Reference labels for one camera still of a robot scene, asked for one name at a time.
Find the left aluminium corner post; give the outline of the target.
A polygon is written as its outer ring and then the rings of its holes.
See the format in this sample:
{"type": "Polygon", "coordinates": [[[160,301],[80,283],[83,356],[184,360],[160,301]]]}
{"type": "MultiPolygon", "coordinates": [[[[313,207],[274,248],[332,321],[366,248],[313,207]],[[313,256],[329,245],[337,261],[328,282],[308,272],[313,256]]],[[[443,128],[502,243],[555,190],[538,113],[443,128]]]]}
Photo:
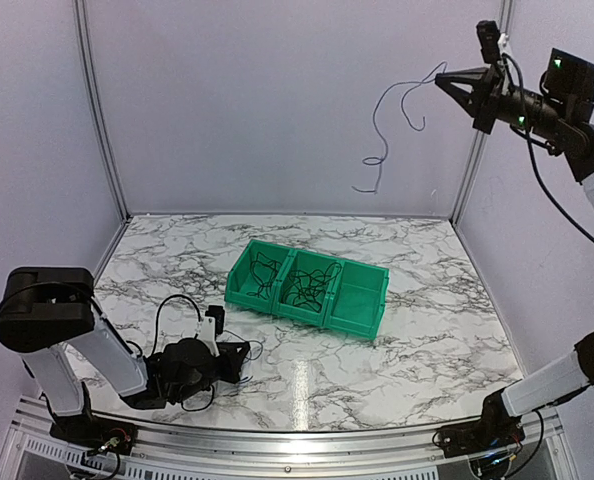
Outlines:
{"type": "Polygon", "coordinates": [[[106,173],[115,208],[121,221],[127,223],[131,220],[131,213],[127,206],[125,194],[121,185],[119,170],[115,161],[111,138],[105,121],[93,57],[88,5],[84,0],[74,0],[72,4],[74,9],[77,43],[83,67],[84,85],[91,110],[93,129],[100,149],[103,168],[106,173]]]}

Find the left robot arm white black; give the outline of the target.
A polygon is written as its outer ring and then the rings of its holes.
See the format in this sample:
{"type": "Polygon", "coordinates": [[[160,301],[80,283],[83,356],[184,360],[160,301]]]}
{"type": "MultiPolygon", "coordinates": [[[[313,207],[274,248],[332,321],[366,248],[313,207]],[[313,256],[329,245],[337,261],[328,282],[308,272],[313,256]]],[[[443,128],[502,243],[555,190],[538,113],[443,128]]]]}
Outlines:
{"type": "Polygon", "coordinates": [[[102,438],[90,395],[65,354],[81,354],[134,410],[183,404],[218,381],[237,384],[247,341],[220,342],[225,310],[198,313],[192,337],[150,355],[133,351],[98,303],[92,274],[80,267],[19,267],[0,301],[0,343],[16,352],[43,390],[52,414],[83,445],[102,438]]]}

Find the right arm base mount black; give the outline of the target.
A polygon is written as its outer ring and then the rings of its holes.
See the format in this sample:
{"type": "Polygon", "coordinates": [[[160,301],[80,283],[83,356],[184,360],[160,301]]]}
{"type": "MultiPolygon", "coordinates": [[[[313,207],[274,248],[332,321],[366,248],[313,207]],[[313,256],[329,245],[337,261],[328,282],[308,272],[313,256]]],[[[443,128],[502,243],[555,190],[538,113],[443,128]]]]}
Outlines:
{"type": "Polygon", "coordinates": [[[518,445],[524,439],[518,420],[493,426],[478,419],[441,426],[431,442],[442,450],[445,458],[454,458],[518,445]]]}

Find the aluminium front frame rail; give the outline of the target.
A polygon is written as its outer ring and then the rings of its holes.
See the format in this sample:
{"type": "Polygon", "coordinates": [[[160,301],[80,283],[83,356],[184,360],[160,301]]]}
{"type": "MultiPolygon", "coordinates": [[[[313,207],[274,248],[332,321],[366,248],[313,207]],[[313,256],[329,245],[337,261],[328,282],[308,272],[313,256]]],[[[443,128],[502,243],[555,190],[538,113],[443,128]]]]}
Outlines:
{"type": "Polygon", "coordinates": [[[0,455],[0,479],[66,479],[85,471],[119,479],[576,479],[563,427],[552,410],[523,421],[526,438],[493,453],[447,458],[422,425],[354,432],[211,430],[133,419],[130,454],[85,457],[50,436],[43,402],[24,397],[0,455]]]}

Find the green three-compartment plastic bin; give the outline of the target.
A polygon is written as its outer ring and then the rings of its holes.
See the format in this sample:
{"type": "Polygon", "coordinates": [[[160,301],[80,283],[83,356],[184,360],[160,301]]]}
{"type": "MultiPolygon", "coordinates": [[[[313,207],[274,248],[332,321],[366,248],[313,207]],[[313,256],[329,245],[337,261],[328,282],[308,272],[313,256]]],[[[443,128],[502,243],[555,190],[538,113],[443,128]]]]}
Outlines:
{"type": "Polygon", "coordinates": [[[225,300],[313,327],[374,340],[385,313],[389,270],[260,240],[231,268],[225,300]]]}

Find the right aluminium corner post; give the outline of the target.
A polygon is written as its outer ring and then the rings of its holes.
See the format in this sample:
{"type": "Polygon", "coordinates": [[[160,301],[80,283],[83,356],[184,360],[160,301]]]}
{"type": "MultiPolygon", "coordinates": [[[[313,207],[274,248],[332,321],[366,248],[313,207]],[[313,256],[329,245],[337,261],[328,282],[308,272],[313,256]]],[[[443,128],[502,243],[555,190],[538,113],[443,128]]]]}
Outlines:
{"type": "MultiPolygon", "coordinates": [[[[497,24],[501,31],[500,49],[502,51],[510,48],[510,35],[514,19],[514,11],[514,0],[502,0],[500,2],[497,24]]],[[[473,136],[464,175],[450,216],[450,223],[454,228],[459,226],[465,213],[468,200],[475,184],[478,169],[485,153],[487,138],[488,136],[486,134],[479,131],[473,136]]]]}

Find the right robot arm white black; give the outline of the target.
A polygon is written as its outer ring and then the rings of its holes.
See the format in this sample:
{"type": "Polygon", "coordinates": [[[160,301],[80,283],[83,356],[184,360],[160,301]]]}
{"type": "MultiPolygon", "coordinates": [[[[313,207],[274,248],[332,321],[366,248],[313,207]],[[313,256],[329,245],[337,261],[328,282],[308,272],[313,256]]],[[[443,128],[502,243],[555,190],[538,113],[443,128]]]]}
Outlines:
{"type": "MultiPolygon", "coordinates": [[[[559,49],[552,50],[540,90],[512,81],[503,66],[508,53],[488,54],[481,68],[440,73],[434,83],[473,119],[474,129],[489,134],[502,121],[529,148],[536,137],[552,156],[565,157],[575,181],[594,209],[594,64],[559,49]]],[[[594,244],[586,229],[581,234],[594,244]]],[[[523,415],[548,405],[563,404],[594,385],[594,331],[571,353],[485,398],[472,438],[492,448],[523,415]]]]}

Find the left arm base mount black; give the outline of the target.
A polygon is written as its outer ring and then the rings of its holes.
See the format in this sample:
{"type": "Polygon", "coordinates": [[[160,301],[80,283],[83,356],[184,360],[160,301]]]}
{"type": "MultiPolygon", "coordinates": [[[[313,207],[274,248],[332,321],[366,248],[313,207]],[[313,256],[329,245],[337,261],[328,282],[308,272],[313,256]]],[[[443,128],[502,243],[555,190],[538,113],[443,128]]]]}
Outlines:
{"type": "Polygon", "coordinates": [[[137,437],[137,427],[132,423],[100,417],[77,419],[58,418],[50,428],[53,438],[85,447],[90,454],[106,452],[128,455],[137,437]]]}

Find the aluminium corner post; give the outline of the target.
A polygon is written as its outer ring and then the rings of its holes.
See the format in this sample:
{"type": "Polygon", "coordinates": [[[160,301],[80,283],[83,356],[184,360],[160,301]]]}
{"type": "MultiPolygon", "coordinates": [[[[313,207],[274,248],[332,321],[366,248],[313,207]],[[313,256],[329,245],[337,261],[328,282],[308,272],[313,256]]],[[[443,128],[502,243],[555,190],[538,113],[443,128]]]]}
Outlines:
{"type": "MultiPolygon", "coordinates": [[[[502,0],[500,2],[497,24],[501,31],[500,49],[502,51],[510,48],[510,35],[514,19],[514,11],[514,0],[502,0]]],[[[479,131],[473,136],[464,175],[450,216],[450,223],[454,228],[459,226],[465,213],[468,200],[475,184],[478,169],[485,153],[487,138],[488,136],[486,134],[479,131]]]]}
{"type": "Polygon", "coordinates": [[[106,173],[115,208],[121,221],[127,223],[131,220],[131,213],[127,206],[125,194],[121,185],[119,170],[115,161],[111,138],[105,121],[93,57],[88,5],[84,0],[74,0],[72,4],[74,9],[77,43],[83,67],[84,85],[91,110],[93,129],[100,149],[103,168],[106,173]]]}

